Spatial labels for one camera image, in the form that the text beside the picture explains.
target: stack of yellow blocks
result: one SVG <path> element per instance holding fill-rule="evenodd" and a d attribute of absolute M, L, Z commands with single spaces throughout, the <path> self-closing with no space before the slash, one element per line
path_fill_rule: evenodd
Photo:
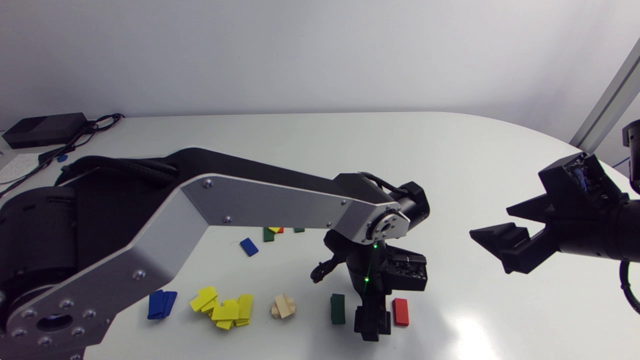
<path fill-rule="evenodd" d="M 198 296 L 189 305 L 195 312 L 202 312 L 211 318 L 220 329 L 229 330 L 233 325 L 249 325 L 253 295 L 242 294 L 238 299 L 228 299 L 218 303 L 216 288 L 208 286 L 198 290 Z"/>

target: black box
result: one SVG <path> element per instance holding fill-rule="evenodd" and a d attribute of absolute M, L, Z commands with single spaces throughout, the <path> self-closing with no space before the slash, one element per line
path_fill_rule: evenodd
<path fill-rule="evenodd" d="M 29 117 L 2 137 L 12 149 L 69 143 L 87 123 L 83 113 Z"/>

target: robotic arm link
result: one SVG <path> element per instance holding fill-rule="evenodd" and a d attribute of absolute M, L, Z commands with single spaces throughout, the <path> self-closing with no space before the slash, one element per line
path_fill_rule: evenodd
<path fill-rule="evenodd" d="M 116 314 L 169 283 L 210 225 L 327 229 L 362 298 L 355 331 L 390 334 L 385 296 L 423 291 L 426 259 L 385 243 L 426 219 L 415 183 L 367 173 L 335 179 L 203 149 L 147 160 L 88 156 L 55 187 L 0 209 L 0 358 L 80 360 Z M 386 193 L 382 187 L 390 188 Z"/>

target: blue wooden block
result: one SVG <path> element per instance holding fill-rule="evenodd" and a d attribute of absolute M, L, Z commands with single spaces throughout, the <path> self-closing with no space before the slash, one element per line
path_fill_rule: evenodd
<path fill-rule="evenodd" d="M 162 319 L 164 312 L 164 295 L 162 290 L 155 291 L 149 295 L 149 314 L 147 319 Z"/>
<path fill-rule="evenodd" d="M 249 238 L 240 241 L 240 246 L 242 246 L 244 252 L 249 256 L 253 256 L 258 252 L 258 248 L 255 247 L 255 244 L 253 244 L 253 241 Z"/>
<path fill-rule="evenodd" d="M 162 312 L 162 317 L 166 318 L 171 314 L 171 309 L 173 309 L 173 303 L 175 302 L 175 298 L 178 296 L 178 293 L 175 291 L 165 291 L 163 294 L 164 297 L 164 307 Z"/>

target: white tabletop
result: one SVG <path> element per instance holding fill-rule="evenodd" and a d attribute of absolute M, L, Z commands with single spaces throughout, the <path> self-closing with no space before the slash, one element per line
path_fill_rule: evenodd
<path fill-rule="evenodd" d="M 172 314 L 147 320 L 148 302 L 141 300 L 116 317 L 102 344 L 86 351 L 87 360 L 637 358 L 640 316 L 620 290 L 618 262 L 555 254 L 529 275 L 506 275 L 468 235 L 510 221 L 531 234 L 540 230 L 541 224 L 511 218 L 505 208 L 543 193 L 538 171 L 579 152 L 566 143 L 454 113 L 161 117 L 124 119 L 68 161 L 89 154 L 164 156 L 189 146 L 327 178 L 368 171 L 392 184 L 420 184 L 431 215 L 407 237 L 389 241 L 427 257 L 426 290 L 388 297 L 388 308 L 394 297 L 408 299 L 411 324 L 393 327 L 377 343 L 353 332 L 360 299 L 346 267 L 319 284 L 309 278 L 331 257 L 321 229 L 287 229 L 263 243 L 258 228 L 210 227 L 164 287 L 179 293 Z M 54 163 L 20 189 L 53 184 L 59 167 Z M 604 167 L 637 198 L 622 175 Z M 260 250 L 252 258 L 238 245 L 246 237 Z M 215 286 L 219 300 L 252 293 L 251 324 L 227 332 L 194 314 L 188 302 L 204 286 Z M 275 320 L 269 308 L 282 292 L 294 298 L 297 313 Z M 346 294 L 346 325 L 331 324 L 332 293 Z"/>

